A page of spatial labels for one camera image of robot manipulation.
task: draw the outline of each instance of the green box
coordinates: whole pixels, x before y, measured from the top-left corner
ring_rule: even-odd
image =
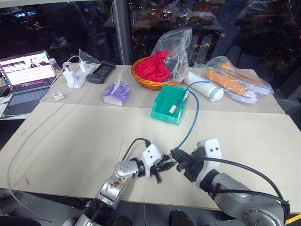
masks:
[[[164,85],[154,101],[150,116],[177,125],[187,102],[187,98],[183,100],[185,92],[186,89]],[[171,114],[170,108],[176,105],[181,98],[175,112]]]

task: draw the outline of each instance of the remote control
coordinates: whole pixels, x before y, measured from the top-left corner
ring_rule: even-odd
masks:
[[[90,83],[103,84],[115,67],[116,65],[114,63],[103,60],[100,62],[100,66],[92,74],[87,76],[87,80]]]

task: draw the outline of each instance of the orange basket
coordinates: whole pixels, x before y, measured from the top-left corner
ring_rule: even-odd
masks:
[[[150,90],[160,90],[163,85],[170,85],[170,86],[174,86],[175,84],[177,84],[178,82],[176,81],[164,81],[164,82],[156,82],[156,81],[149,81],[146,79],[142,79],[140,78],[136,73],[135,73],[135,69],[136,66],[141,63],[144,59],[147,59],[148,57],[145,58],[141,58],[139,60],[137,60],[133,65],[132,65],[132,75],[133,77],[145,88],[150,89]]]

